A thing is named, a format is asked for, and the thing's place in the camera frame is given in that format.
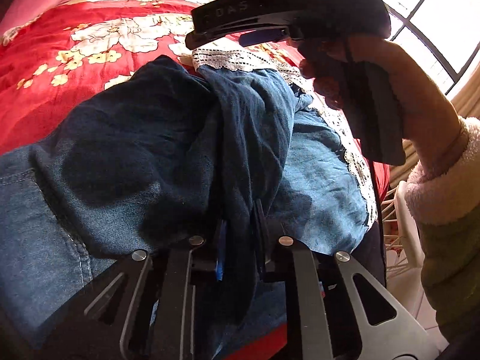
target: sleeve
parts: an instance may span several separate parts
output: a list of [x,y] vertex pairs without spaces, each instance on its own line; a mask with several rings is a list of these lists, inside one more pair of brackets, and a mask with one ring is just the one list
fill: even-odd
[[405,195],[425,253],[422,284],[449,341],[480,306],[480,121],[460,122],[469,135],[460,159],[431,180],[419,163]]

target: window frame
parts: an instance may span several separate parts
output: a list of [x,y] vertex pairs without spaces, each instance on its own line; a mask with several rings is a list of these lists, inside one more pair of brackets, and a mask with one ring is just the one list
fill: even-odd
[[443,54],[438,50],[438,48],[428,39],[425,34],[420,31],[417,26],[415,26],[411,20],[413,15],[418,11],[418,9],[422,6],[423,2],[425,0],[420,0],[417,5],[414,7],[414,9],[410,12],[410,14],[407,17],[403,17],[402,15],[399,14],[395,9],[393,9],[390,5],[385,4],[388,8],[388,11],[392,16],[395,16],[398,20],[402,22],[402,26],[400,29],[395,33],[392,34],[390,40],[394,41],[399,35],[400,32],[404,28],[408,28],[433,54],[433,56],[437,59],[437,61],[442,65],[443,69],[447,72],[447,74],[450,76],[450,78],[453,81],[453,84],[450,86],[450,88],[445,92],[445,95],[447,95],[455,85],[460,81],[462,76],[465,74],[466,70],[469,68],[471,65],[472,61],[474,60],[475,56],[480,50],[480,42],[478,42],[477,46],[473,50],[473,53],[470,55],[468,60],[465,62],[464,66],[460,71],[457,73],[455,69],[452,67],[452,65],[447,61],[447,59],[443,56]]

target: window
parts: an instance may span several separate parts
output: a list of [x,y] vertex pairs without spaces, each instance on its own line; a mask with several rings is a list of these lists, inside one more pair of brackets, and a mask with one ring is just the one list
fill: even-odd
[[383,1],[390,10],[390,40],[448,93],[480,49],[480,7],[467,0]]

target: beige curtain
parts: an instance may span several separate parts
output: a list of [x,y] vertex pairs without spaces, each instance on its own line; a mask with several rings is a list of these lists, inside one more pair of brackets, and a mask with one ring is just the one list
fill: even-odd
[[[448,98],[458,114],[467,117],[474,116],[480,118],[480,53],[472,62],[470,71],[467,71],[463,78],[457,84],[456,92],[453,92]],[[417,164],[418,157],[410,141],[403,142],[403,148],[406,154],[404,166],[395,166],[390,168],[390,185],[395,187],[401,180],[407,180],[412,168]]]

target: person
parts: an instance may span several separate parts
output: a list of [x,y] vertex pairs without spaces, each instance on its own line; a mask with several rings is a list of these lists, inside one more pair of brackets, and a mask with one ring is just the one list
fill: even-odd
[[[346,62],[342,42],[319,47]],[[422,284],[436,309],[440,331],[451,343],[444,355],[459,356],[453,351],[468,350],[468,337],[480,334],[480,121],[458,116],[399,45],[357,35],[349,38],[349,47],[354,61],[375,63],[388,72],[400,103],[404,138],[413,143],[419,158],[405,198],[425,252]],[[315,74],[308,56],[301,70],[304,77],[315,77],[315,90],[325,95],[329,107],[342,108],[331,81]]]

